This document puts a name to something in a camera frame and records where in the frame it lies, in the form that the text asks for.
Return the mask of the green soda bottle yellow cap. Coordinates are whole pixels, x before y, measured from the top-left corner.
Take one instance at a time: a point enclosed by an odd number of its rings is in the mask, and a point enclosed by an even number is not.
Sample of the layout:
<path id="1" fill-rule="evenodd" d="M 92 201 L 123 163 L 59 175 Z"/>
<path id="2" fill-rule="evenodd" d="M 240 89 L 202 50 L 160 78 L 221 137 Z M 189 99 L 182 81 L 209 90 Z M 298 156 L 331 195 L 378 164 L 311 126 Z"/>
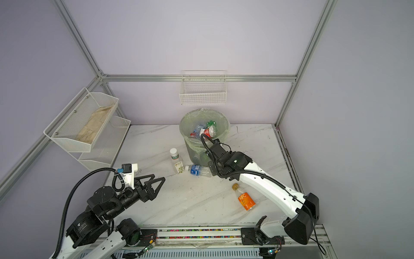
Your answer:
<path id="1" fill-rule="evenodd" d="M 207 122 L 206 127 L 210 127 L 210 126 L 216 127 L 216 122 L 213 120 L 210 120 L 209 122 Z"/>

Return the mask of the clear bottle green neck label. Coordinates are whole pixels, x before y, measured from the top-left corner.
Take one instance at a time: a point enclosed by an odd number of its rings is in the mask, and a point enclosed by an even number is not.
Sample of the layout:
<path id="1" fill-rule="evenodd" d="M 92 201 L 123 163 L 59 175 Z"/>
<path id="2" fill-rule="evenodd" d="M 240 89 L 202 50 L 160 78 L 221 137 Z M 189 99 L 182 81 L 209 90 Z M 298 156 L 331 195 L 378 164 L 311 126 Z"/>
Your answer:
<path id="1" fill-rule="evenodd" d="M 184 172 L 184 164 L 182 158 L 180 157 L 178 150 L 176 148 L 170 149 L 171 162 L 173 164 L 174 170 L 177 174 Z"/>

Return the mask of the orange NFC juice bottle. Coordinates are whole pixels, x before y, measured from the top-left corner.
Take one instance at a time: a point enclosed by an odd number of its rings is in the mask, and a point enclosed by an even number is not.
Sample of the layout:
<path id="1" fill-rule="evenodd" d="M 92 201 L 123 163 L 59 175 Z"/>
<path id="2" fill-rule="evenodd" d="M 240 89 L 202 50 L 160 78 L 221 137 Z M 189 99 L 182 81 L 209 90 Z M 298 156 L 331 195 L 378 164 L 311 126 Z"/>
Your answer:
<path id="1" fill-rule="evenodd" d="M 244 188 L 242 188 L 238 183 L 234 183 L 232 185 L 232 189 L 234 190 L 239 203 L 246 211 L 253 209 L 256 203 L 249 193 L 244 190 Z"/>

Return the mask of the red cap clear bottle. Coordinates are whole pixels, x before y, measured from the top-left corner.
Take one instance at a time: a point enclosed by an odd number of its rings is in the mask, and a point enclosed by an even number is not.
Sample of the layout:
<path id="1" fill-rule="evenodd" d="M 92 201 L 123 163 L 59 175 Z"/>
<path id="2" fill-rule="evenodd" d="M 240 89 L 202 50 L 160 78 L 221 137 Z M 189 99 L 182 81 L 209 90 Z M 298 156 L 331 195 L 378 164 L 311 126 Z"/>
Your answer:
<path id="1" fill-rule="evenodd" d="M 203 134 L 210 138 L 215 138 L 217 136 L 217 127 L 215 125 L 202 127 L 199 131 L 199 137 L 201 138 Z"/>

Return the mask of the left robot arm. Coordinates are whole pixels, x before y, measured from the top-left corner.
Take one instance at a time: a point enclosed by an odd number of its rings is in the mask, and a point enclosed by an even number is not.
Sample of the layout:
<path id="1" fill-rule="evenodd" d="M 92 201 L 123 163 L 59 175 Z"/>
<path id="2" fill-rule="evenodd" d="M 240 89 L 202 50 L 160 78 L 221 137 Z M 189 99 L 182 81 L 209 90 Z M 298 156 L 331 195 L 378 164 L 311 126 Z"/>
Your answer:
<path id="1" fill-rule="evenodd" d="M 133 246 L 142 240 L 141 229 L 134 220 L 123 219 L 115 225 L 114 219 L 138 201 L 154 200 L 166 179 L 153 174 L 135 177 L 132 173 L 117 173 L 115 178 L 121 180 L 121 187 L 103 186 L 96 190 L 88 199 L 85 211 L 67 227 L 69 204 L 80 184 L 75 185 L 64 206 L 57 247 L 51 258 L 76 259 L 105 232 L 109 232 L 106 240 L 90 256 L 104 259 L 123 246 Z"/>

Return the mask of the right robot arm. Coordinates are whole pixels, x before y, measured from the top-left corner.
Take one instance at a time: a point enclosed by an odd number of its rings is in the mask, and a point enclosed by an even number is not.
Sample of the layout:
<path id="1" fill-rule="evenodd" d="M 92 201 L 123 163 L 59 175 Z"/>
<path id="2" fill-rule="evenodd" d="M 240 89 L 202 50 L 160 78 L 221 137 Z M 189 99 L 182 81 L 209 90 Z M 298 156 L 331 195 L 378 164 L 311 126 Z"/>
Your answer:
<path id="1" fill-rule="evenodd" d="M 287 187 L 267 174 L 249 156 L 242 152 L 225 150 L 218 139 L 202 140 L 206 155 L 210 158 L 212 175 L 245 183 L 275 203 L 287 216 L 281 223 L 285 233 L 295 242 L 307 245 L 319 220 L 319 198 Z"/>

